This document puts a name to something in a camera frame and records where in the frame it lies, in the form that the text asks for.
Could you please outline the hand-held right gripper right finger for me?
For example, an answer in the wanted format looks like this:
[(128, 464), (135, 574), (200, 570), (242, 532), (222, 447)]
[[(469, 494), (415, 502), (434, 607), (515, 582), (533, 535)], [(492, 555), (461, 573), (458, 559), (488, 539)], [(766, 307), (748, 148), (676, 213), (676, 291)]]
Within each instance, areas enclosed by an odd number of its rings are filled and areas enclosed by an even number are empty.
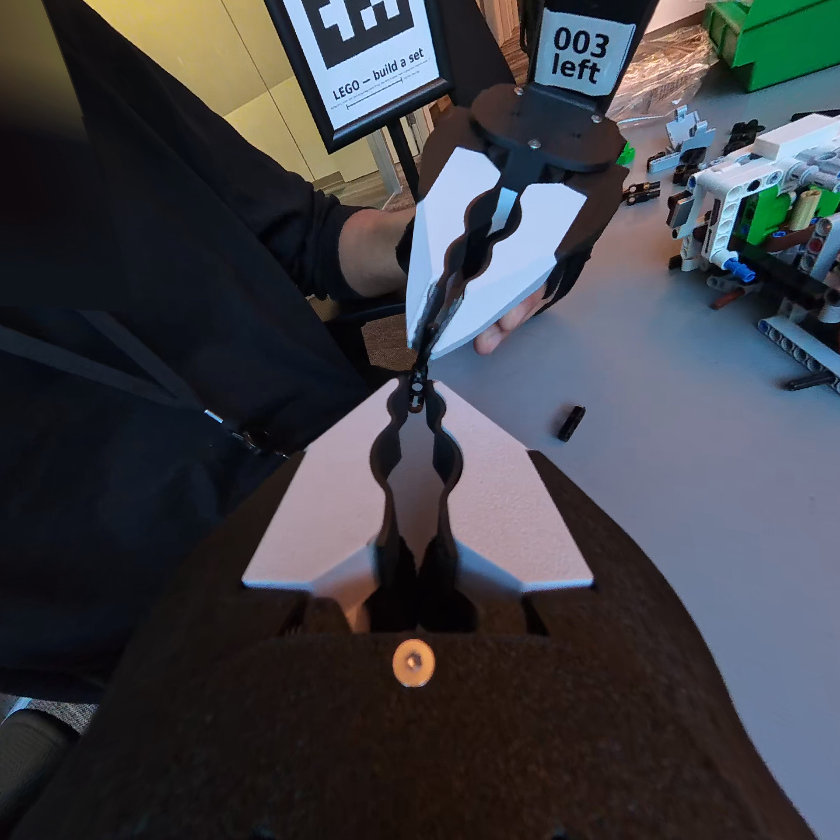
[(441, 382), (427, 385), (443, 482), (428, 572), (479, 600), (590, 587), (594, 574), (531, 452)]

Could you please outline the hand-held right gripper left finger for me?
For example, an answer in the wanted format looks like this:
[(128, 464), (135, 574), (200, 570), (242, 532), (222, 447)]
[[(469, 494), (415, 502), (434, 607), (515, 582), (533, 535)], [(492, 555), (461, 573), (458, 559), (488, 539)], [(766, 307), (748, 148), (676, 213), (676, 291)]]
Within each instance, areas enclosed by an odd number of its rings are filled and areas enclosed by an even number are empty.
[(390, 400), (405, 401), (405, 384), (392, 378), (306, 448), (242, 574), (244, 586), (333, 599), (352, 631), (370, 629), (364, 602), (380, 584), (375, 542), (387, 498), (371, 451), (394, 419)]

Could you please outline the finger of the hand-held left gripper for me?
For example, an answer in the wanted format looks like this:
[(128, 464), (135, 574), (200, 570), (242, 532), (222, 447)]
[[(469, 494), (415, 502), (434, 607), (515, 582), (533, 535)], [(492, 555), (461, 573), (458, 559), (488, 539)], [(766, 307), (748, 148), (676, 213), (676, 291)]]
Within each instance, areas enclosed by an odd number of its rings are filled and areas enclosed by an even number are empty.
[[(499, 179), (498, 168), (485, 155), (458, 146), (416, 207), (406, 286), (406, 336), (415, 351), (421, 349), (428, 293), (444, 274), (448, 247), (466, 231), (467, 208)], [(459, 347), (501, 315), (499, 291), (486, 291), (483, 286), (482, 280), (467, 286), (466, 300), (456, 310), (455, 326), (444, 329), (444, 351)]]
[(555, 250), (586, 196), (566, 184), (531, 184), (520, 197), (519, 226), (497, 241), (487, 268), (465, 286), (433, 344), (430, 359), (456, 350), (529, 297), (556, 266)]

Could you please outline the person's left forearm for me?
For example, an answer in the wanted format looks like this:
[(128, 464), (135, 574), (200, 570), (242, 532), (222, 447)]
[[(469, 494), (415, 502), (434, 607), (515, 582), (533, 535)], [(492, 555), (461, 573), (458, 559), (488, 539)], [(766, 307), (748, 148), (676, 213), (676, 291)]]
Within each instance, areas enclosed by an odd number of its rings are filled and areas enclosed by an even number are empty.
[(215, 112), (205, 109), (195, 132), (203, 136), (206, 181), (299, 290), (341, 302), (362, 299), (339, 253), (342, 230), (361, 208), (342, 205), (284, 170)]

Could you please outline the grey lego subassembly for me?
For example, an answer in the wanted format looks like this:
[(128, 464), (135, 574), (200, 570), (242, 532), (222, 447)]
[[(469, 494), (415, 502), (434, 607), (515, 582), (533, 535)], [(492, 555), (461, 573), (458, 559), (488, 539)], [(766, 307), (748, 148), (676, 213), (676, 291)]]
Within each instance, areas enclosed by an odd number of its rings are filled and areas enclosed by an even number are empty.
[(705, 158), (712, 146), (717, 129), (700, 120), (697, 111), (687, 106), (678, 108), (675, 117), (666, 124), (669, 146), (647, 160), (647, 173), (657, 174), (682, 164), (696, 164)]

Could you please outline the pile of small black lego pieces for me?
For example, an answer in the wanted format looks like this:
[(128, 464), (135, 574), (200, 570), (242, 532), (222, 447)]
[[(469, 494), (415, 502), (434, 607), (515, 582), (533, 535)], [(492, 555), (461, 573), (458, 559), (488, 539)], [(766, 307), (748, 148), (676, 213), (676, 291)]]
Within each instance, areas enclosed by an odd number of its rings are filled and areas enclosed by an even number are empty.
[[(728, 142), (717, 158), (706, 161), (709, 149), (707, 145), (699, 145), (700, 140), (709, 140), (711, 132), (705, 122), (697, 123), (691, 134), (679, 147), (672, 151), (658, 153), (647, 162), (649, 174), (672, 171), (671, 182), (676, 186), (687, 186), (690, 177), (698, 174), (708, 166), (722, 162), (723, 158), (734, 151), (740, 151), (753, 143), (765, 127), (756, 119), (748, 122), (736, 122), (731, 127)], [(661, 193), (661, 181), (640, 182), (629, 185), (623, 192), (623, 201), (627, 206), (644, 203), (658, 198)]]

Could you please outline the partly built lego truck model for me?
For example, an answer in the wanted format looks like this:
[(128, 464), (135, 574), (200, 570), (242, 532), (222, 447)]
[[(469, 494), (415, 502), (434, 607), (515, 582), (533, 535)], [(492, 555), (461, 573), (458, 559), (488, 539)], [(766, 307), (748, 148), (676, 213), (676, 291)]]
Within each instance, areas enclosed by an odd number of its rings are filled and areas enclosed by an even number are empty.
[(701, 272), (721, 310), (764, 298), (762, 335), (803, 373), (788, 392), (839, 392), (838, 109), (798, 112), (690, 177), (668, 199), (680, 250), (670, 270)]

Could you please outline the person's left hand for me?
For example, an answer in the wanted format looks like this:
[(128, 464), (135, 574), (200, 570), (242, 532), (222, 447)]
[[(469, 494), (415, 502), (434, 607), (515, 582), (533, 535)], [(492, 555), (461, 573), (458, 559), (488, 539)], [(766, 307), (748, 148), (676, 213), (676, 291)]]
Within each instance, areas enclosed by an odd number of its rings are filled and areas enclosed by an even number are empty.
[[(407, 274), (396, 259), (396, 247), (416, 209), (398, 212), (365, 208), (354, 213), (342, 227), (339, 237), (339, 263), (350, 287), (364, 298), (379, 298), (404, 291)], [(473, 341), (479, 355), (491, 354), (522, 324), (544, 306), (546, 286), (537, 289)]]

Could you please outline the clear plastic bag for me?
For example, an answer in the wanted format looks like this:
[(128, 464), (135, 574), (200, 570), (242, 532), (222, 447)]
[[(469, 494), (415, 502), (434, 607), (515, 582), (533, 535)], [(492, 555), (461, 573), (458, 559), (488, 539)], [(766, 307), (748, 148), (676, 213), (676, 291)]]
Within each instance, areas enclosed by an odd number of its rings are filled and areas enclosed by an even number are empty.
[(616, 123), (659, 119), (687, 105), (718, 55), (701, 24), (646, 35), (606, 116)]

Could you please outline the black framed sign stand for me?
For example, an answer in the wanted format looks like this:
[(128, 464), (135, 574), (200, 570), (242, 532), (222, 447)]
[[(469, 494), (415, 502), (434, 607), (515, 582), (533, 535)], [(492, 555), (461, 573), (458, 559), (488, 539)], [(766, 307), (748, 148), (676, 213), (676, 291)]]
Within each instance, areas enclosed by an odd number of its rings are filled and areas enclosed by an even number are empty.
[(386, 128), (418, 197), (401, 119), (454, 86), (433, 1), (266, 1), (327, 152)]

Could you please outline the green plastic bin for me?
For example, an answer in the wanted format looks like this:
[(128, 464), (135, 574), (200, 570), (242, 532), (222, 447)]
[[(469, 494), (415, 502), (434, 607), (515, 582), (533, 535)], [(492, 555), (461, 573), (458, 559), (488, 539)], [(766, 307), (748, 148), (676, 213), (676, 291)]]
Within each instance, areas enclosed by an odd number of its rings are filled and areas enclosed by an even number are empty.
[(712, 2), (703, 25), (748, 92), (839, 63), (838, 1)]

